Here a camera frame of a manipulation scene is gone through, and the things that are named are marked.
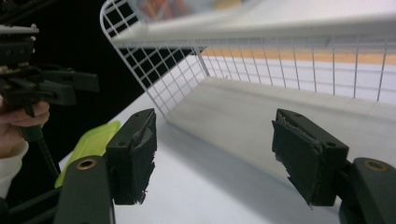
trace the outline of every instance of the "metal wire grid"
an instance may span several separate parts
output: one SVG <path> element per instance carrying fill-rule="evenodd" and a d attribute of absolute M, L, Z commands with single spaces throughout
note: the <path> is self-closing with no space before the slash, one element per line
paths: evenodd
<path fill-rule="evenodd" d="M 212 77 L 396 104 L 395 41 L 371 40 L 326 48 L 214 42 L 203 55 Z"/>
<path fill-rule="evenodd" d="M 110 42 L 136 21 L 126 0 L 102 8 Z M 396 36 L 167 40 L 114 47 L 163 114 L 208 76 L 396 104 Z M 347 62 L 338 59 L 345 55 Z M 367 56 L 376 63 L 362 60 Z"/>

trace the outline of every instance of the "wire shelf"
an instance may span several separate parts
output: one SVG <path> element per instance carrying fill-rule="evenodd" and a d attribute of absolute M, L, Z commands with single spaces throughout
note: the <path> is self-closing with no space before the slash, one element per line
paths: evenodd
<path fill-rule="evenodd" d="M 396 104 L 396 35 L 117 43 L 113 39 L 138 22 L 128 2 L 107 1 L 100 19 L 105 35 L 163 114 L 205 77 Z"/>

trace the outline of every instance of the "human hand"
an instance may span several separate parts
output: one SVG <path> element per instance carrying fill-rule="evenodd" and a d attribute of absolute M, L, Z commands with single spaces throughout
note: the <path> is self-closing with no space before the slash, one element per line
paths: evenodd
<path fill-rule="evenodd" d="M 33 105 L 35 117 L 26 115 L 24 109 L 7 111 L 0 96 L 0 159 L 9 157 L 12 149 L 23 142 L 20 127 L 43 125 L 50 117 L 50 105 L 41 101 Z"/>

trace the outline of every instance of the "white sleeve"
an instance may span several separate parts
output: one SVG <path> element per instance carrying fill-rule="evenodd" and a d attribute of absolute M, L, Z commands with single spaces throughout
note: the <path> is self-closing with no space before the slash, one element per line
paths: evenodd
<path fill-rule="evenodd" d="M 0 159 L 0 198 L 6 198 L 12 178 L 22 167 L 22 158 L 28 147 L 27 142 L 23 142 L 12 149 L 10 157 Z"/>

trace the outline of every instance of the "black cable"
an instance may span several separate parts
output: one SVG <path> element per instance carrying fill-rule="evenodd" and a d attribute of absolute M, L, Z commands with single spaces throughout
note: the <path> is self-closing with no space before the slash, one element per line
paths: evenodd
<path fill-rule="evenodd" d="M 40 148 L 41 155 L 43 156 L 44 162 L 47 164 L 50 174 L 56 180 L 59 176 L 59 172 L 56 169 L 55 163 L 50 155 L 49 148 L 44 138 L 39 139 L 37 142 L 38 148 Z"/>
<path fill-rule="evenodd" d="M 56 180 L 59 176 L 59 172 L 56 169 L 55 163 L 50 155 L 50 150 L 47 146 L 46 140 L 44 139 L 41 127 L 22 127 L 21 133 L 23 138 L 29 143 L 37 143 L 38 148 L 40 148 L 41 155 L 43 156 L 44 162 L 47 164 L 50 174 L 53 179 Z"/>

